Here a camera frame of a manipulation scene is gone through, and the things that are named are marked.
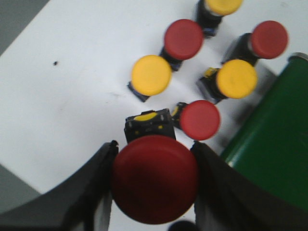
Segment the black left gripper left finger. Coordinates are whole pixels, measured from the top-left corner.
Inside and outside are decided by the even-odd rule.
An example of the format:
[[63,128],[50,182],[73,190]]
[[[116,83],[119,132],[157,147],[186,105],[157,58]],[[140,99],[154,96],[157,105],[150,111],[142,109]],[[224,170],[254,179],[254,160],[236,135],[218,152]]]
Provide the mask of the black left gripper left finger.
[[4,212],[2,231],[106,231],[111,168],[118,143],[107,142],[77,172],[36,199]]

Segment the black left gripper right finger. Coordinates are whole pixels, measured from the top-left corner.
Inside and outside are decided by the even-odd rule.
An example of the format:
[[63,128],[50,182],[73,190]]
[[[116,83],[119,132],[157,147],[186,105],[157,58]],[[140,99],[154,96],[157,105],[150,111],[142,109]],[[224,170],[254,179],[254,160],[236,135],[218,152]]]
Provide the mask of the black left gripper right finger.
[[271,195],[226,164],[205,143],[191,147],[199,166],[194,204],[201,231],[306,231],[308,214]]

